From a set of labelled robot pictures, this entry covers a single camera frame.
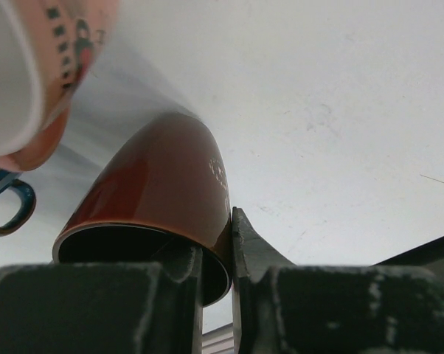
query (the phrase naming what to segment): white table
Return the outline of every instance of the white table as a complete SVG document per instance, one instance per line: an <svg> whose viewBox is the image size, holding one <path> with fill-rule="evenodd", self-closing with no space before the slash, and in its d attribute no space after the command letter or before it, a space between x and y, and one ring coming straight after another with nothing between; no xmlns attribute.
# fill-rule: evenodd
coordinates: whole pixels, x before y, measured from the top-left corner
<svg viewBox="0 0 444 354"><path fill-rule="evenodd" d="M369 265L444 235L444 0L124 2L62 146L23 176L37 211L0 266L49 261L119 146L174 110L209 126L232 205L296 263Z"/></svg>

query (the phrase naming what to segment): blue mug handle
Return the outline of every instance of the blue mug handle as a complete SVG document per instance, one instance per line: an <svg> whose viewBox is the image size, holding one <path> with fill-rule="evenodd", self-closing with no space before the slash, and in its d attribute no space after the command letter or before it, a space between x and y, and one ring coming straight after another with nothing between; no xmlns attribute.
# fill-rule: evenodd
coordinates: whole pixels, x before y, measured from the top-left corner
<svg viewBox="0 0 444 354"><path fill-rule="evenodd" d="M35 192L27 183L15 179L9 186L21 199L21 208L5 225L0 226L0 237L12 234L19 227L24 225L32 216L37 204Z"/></svg>

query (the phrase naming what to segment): mug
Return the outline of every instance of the mug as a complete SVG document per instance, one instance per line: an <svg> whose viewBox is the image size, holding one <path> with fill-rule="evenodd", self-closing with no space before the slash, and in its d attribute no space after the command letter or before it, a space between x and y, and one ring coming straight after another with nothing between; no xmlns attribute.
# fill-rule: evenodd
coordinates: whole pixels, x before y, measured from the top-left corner
<svg viewBox="0 0 444 354"><path fill-rule="evenodd" d="M119 0L0 0L0 156L69 106L108 41Z"/></svg>
<svg viewBox="0 0 444 354"><path fill-rule="evenodd" d="M0 194L6 189L13 190L21 199L21 208L5 225L0 226L0 237L13 233L29 220L35 209L36 198L33 188L17 179L20 173L10 173L0 169Z"/></svg>
<svg viewBox="0 0 444 354"><path fill-rule="evenodd" d="M125 143L58 236L56 263L149 261L170 241L204 249L203 298L231 284L229 191L209 129L195 118L155 119Z"/></svg>

